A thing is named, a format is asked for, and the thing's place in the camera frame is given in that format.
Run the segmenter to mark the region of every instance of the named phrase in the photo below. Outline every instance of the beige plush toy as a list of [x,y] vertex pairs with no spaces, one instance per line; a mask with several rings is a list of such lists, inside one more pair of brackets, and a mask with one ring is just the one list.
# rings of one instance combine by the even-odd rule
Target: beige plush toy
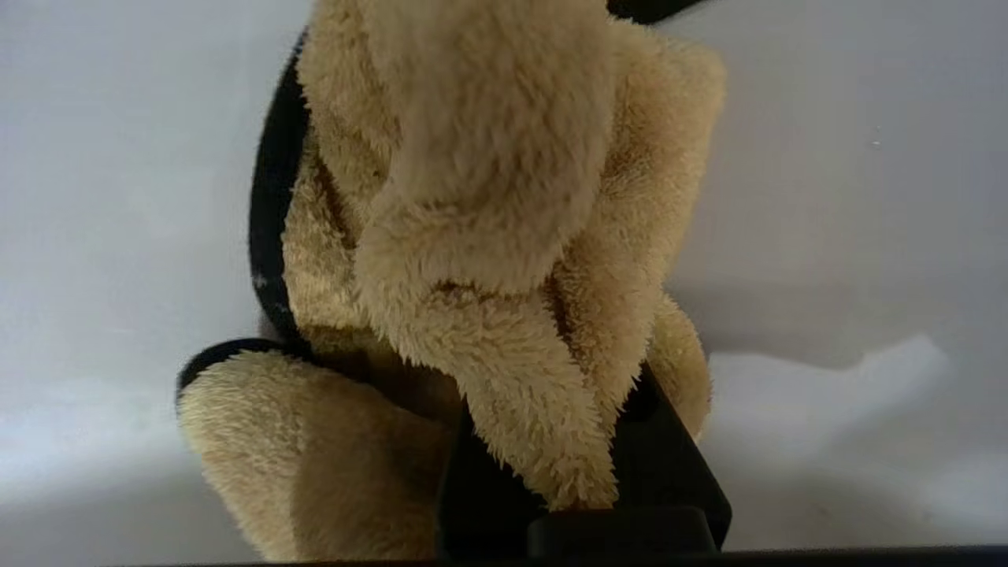
[[179,389],[266,559],[432,557],[463,399],[550,509],[617,498],[642,361],[700,435],[705,356],[662,284],[723,76],[602,0],[317,4],[253,189],[254,280],[286,344],[214,347]]

